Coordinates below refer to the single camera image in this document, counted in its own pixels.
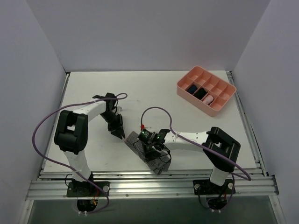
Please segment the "grey striped underwear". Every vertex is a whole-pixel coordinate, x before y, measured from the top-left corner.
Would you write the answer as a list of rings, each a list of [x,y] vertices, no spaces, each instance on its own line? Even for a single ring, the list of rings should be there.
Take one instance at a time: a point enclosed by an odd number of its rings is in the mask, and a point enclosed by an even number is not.
[[[137,139],[138,134],[131,132],[125,139],[124,143],[149,167],[156,175],[167,172],[171,164],[171,156],[167,152],[162,151],[162,156],[152,161],[146,161],[142,143]]]

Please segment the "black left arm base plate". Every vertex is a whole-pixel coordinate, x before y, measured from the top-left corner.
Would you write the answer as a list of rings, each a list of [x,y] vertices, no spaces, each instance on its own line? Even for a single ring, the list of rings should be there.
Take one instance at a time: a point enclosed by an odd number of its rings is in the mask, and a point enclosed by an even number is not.
[[[110,182],[101,181],[95,182],[95,184],[100,187],[107,195],[109,195]],[[67,197],[94,197],[94,196],[104,196],[104,193],[99,191],[98,188],[91,185],[88,182],[79,183],[76,181],[71,181],[68,183],[68,189],[66,193]]]

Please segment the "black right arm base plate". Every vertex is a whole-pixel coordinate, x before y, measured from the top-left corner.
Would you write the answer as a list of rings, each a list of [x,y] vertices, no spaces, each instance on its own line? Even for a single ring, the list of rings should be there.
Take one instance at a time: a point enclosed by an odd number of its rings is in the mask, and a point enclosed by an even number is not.
[[[198,179],[193,180],[194,193],[196,195],[224,195],[224,194],[235,194],[233,189],[233,180],[226,179],[222,186],[218,186],[211,183],[209,179]]]

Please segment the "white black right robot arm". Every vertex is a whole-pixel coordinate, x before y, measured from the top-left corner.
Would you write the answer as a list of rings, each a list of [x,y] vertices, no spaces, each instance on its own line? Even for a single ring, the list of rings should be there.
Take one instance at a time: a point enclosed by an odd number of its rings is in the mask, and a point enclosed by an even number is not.
[[[158,133],[142,129],[137,139],[141,142],[146,158],[155,152],[188,150],[204,153],[213,169],[207,186],[217,193],[224,188],[228,174],[234,171],[241,144],[219,127],[200,133],[173,133],[161,129]]]

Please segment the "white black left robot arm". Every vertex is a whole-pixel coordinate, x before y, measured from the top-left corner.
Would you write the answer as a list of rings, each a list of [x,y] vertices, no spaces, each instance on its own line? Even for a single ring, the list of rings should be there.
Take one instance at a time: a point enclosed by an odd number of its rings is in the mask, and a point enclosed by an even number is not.
[[[113,93],[95,95],[88,104],[74,111],[62,110],[54,135],[54,143],[67,157],[69,166],[75,169],[72,171],[72,184],[84,196],[94,191],[93,173],[84,151],[88,142],[88,123],[99,115],[113,136],[121,140],[125,138],[121,109]]]

